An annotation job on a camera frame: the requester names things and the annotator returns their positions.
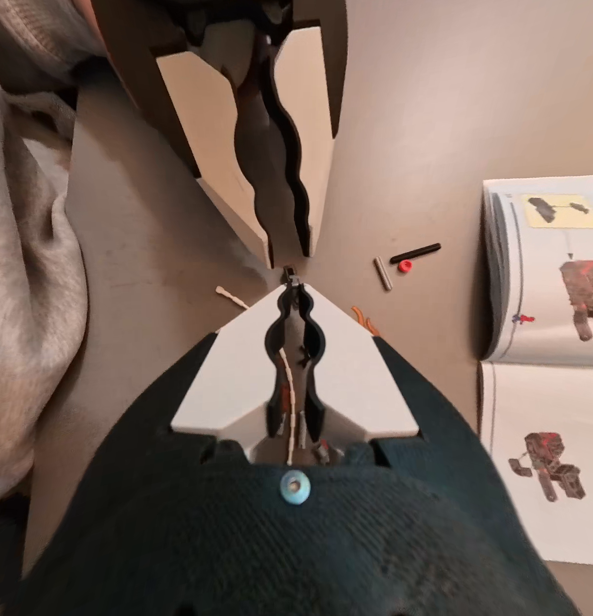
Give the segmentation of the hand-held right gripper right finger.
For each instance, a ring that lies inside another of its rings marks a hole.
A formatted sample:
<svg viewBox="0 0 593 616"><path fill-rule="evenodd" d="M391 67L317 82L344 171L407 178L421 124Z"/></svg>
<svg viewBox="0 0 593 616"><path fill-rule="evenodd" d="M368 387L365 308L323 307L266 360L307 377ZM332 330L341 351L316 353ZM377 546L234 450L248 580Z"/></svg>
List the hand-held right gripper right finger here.
<svg viewBox="0 0 593 616"><path fill-rule="evenodd" d="M313 443L413 437L418 424L378 348L378 338L311 285L299 287L308 359L304 412Z"/></svg>

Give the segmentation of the grey lego axle pin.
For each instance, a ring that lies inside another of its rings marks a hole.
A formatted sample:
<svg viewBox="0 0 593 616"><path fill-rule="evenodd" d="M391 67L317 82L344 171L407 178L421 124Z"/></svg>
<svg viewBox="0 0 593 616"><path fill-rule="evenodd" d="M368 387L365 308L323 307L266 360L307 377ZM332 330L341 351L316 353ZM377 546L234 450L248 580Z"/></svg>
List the grey lego axle pin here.
<svg viewBox="0 0 593 616"><path fill-rule="evenodd" d="M373 266L375 267L375 270L377 272L377 276L381 282L381 284L383 285L383 288L385 290L385 292L391 292L393 290L393 284L391 282L391 279L387 273L385 264L383 263L383 260L380 256L376 256L373 259Z"/></svg>

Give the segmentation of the black lego axle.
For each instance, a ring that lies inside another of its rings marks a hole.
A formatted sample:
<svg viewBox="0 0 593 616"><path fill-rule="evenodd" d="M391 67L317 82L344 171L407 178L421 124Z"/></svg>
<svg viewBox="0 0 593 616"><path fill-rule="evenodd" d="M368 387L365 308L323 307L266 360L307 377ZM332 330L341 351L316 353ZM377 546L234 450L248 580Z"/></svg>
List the black lego axle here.
<svg viewBox="0 0 593 616"><path fill-rule="evenodd" d="M390 265L398 265L402 261L410 261L410 260L415 259L415 258L426 256L428 254L432 254L434 252L437 252L440 249L441 249L441 244L440 243L429 244L429 245L421 247L421 248L417 248L417 249L413 249L413 250L410 250L410 251L406 251L406 252L402 252L400 254L397 254L397 255L395 255L395 256L390 258L389 264Z"/></svg>

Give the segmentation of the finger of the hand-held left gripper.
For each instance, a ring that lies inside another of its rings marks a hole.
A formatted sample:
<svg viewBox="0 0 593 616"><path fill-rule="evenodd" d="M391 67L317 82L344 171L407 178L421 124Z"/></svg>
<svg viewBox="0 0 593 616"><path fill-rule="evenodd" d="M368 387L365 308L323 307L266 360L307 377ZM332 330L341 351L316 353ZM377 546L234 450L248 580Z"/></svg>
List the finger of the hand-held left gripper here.
<svg viewBox="0 0 593 616"><path fill-rule="evenodd" d="M262 98L285 145L285 179L302 254L316 252L335 139L322 28L292 30L262 64Z"/></svg>
<svg viewBox="0 0 593 616"><path fill-rule="evenodd" d="M192 51L156 63L195 159L200 188L250 253L272 269L269 235L235 150L238 110L231 81Z"/></svg>

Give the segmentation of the lego instruction booklet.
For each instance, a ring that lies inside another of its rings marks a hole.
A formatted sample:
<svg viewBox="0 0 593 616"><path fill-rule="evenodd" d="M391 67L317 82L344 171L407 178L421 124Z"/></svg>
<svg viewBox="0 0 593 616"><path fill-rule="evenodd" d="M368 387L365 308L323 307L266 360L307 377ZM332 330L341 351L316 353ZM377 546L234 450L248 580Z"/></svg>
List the lego instruction booklet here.
<svg viewBox="0 0 593 616"><path fill-rule="evenodd" d="M593 566L593 175L485 181L480 439L544 560Z"/></svg>

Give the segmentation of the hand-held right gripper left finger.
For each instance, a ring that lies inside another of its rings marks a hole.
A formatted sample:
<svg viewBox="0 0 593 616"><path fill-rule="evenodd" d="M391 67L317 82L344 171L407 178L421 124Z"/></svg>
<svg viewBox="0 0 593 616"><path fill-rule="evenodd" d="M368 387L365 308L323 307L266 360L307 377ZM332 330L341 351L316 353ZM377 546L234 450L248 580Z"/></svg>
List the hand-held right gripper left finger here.
<svg viewBox="0 0 593 616"><path fill-rule="evenodd" d="M285 285L249 307L223 287L215 292L244 311L215 332L211 348L171 421L174 432L235 441L251 461L268 436L266 406L275 392L277 366L266 350L269 328L280 316Z"/></svg>

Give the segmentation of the orange transparent lego flame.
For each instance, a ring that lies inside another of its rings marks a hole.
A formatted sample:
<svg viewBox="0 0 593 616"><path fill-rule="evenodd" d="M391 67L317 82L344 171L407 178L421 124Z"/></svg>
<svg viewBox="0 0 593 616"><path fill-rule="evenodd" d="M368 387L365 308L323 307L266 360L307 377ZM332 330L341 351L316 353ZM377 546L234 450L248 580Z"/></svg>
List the orange transparent lego flame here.
<svg viewBox="0 0 593 616"><path fill-rule="evenodd" d="M374 324L372 324L371 320L368 317L364 316L363 312L356 305L353 305L351 307L351 310L352 312L354 312L357 323L361 327L365 328L370 335L380 337L379 330L374 326Z"/></svg>

